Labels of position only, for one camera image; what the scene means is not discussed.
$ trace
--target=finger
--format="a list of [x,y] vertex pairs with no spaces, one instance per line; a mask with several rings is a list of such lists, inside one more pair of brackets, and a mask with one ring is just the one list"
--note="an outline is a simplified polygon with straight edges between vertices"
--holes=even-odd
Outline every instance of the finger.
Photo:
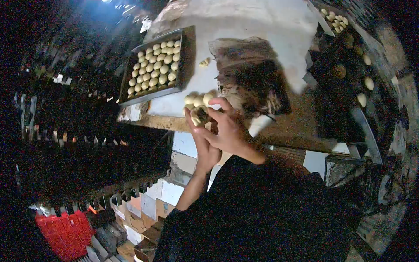
[[206,129],[205,127],[196,127],[194,130],[195,133],[201,135],[203,138],[205,138],[210,144],[214,144],[217,142],[218,136],[214,135]]
[[231,106],[230,102],[225,97],[212,98],[208,104],[211,106],[219,104],[224,111],[233,110],[233,106]]

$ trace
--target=person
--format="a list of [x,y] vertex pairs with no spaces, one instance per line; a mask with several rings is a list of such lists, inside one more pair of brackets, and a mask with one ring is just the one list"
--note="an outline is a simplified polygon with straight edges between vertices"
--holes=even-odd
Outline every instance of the person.
[[[320,174],[252,142],[225,98],[209,104],[223,109],[208,108],[217,122],[212,132],[194,126],[185,110],[198,161],[154,261],[344,261],[354,213],[328,193]],[[221,151],[233,156],[207,192]]]

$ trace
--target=person's right hand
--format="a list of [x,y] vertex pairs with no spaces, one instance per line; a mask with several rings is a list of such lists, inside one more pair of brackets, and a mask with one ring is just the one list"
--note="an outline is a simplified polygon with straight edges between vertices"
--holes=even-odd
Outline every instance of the person's right hand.
[[194,132],[202,135],[213,147],[240,156],[253,163],[264,162],[261,152],[254,149],[249,140],[251,136],[245,129],[243,119],[227,99],[213,98],[209,105],[219,104],[223,113],[208,107],[208,114],[217,121],[218,134],[215,135],[204,127],[196,127]]

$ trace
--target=cardboard box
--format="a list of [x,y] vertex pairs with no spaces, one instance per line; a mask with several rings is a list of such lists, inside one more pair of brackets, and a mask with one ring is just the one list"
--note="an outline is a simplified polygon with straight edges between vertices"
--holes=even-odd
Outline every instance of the cardboard box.
[[166,218],[175,207],[167,202],[156,198],[156,216]]

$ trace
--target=raw bread roll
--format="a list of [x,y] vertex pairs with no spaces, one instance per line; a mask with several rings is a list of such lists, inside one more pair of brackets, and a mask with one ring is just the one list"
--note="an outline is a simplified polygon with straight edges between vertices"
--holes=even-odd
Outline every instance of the raw bread roll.
[[153,55],[150,57],[150,63],[154,64],[157,61],[157,56]]
[[142,76],[142,79],[144,81],[150,80],[150,78],[151,78],[151,75],[149,73],[147,73],[147,74],[145,74],[145,75]]
[[160,77],[158,78],[158,82],[163,85],[164,83],[167,82],[167,76],[166,75],[160,75]]
[[153,72],[151,72],[151,77],[152,78],[158,77],[159,74],[160,74],[160,70],[156,69]]
[[169,67],[167,65],[162,65],[160,67],[160,74],[166,74],[169,71]]
[[160,67],[163,65],[163,63],[161,61],[157,61],[156,63],[154,63],[154,70],[160,69]]
[[142,84],[141,84],[141,89],[142,90],[145,90],[145,89],[147,89],[148,88],[148,86],[150,85],[150,82],[149,81],[144,81]]
[[170,69],[173,70],[173,71],[177,70],[178,69],[178,63],[177,62],[172,63],[170,65]]
[[179,58],[180,57],[181,57],[181,54],[180,53],[174,54],[173,55],[173,61],[175,61],[175,62],[179,61]]
[[164,63],[165,64],[170,64],[172,63],[173,57],[171,55],[166,55],[166,57],[164,58]]
[[128,83],[129,83],[129,86],[135,86],[137,81],[134,78],[132,78]]

